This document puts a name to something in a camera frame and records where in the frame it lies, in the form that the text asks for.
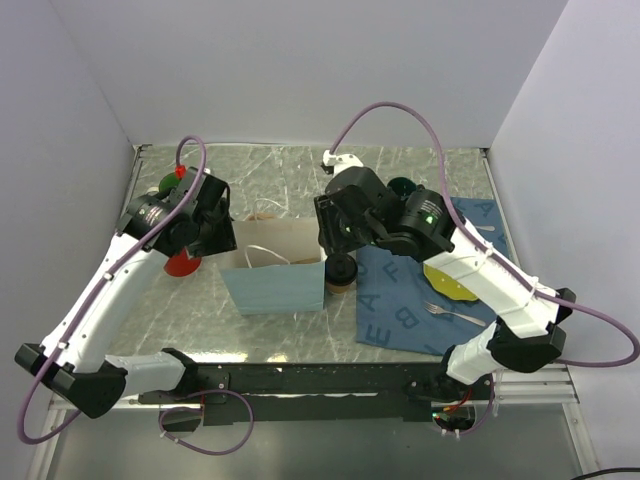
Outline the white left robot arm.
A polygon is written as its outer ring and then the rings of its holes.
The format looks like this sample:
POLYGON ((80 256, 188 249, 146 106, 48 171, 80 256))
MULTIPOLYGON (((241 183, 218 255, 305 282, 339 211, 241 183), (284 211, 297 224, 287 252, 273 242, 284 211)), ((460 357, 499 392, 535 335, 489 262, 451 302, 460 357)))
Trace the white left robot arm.
POLYGON ((237 244, 229 185, 189 168, 179 184, 132 199, 117 223, 98 271, 63 321, 40 343, 25 343, 15 361, 80 412, 95 419, 121 398, 163 391, 174 401, 198 389, 197 364, 165 348, 153 355, 114 356, 107 350, 120 325, 168 260, 202 258, 237 244))

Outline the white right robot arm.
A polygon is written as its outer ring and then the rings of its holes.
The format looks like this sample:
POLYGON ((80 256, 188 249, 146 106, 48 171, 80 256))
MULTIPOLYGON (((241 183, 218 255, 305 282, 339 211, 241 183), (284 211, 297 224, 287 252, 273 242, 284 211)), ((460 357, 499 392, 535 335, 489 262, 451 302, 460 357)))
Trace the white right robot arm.
POLYGON ((544 288, 485 240, 439 193, 422 185, 401 197, 364 166, 330 167, 332 178, 314 205, 319 243, 329 255, 372 245, 441 271, 496 315, 481 333, 450 347, 424 382, 429 399, 461 399, 478 380, 506 368, 536 372, 558 359, 572 312, 568 288, 544 288))

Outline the black coffee cup lid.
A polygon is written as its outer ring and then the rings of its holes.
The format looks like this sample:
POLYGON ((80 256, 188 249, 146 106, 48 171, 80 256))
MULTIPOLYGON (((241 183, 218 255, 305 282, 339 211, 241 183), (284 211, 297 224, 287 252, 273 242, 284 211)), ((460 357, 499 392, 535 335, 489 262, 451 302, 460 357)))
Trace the black coffee cup lid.
POLYGON ((358 275, 356 260, 349 254, 333 253, 325 260, 325 281, 344 286, 353 283, 358 275))

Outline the light blue paper bag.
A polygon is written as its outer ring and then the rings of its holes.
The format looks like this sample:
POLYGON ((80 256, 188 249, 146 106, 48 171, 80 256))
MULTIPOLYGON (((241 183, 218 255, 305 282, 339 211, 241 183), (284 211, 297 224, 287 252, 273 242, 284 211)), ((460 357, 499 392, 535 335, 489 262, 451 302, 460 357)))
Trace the light blue paper bag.
MULTIPOLYGON (((254 201, 250 214, 277 203, 254 201)), ((318 242, 318 222, 282 207, 278 219, 233 222, 237 249, 216 257, 225 286, 243 316, 316 312, 324 308, 326 254, 318 242), (321 257, 314 264, 291 262, 321 257)))

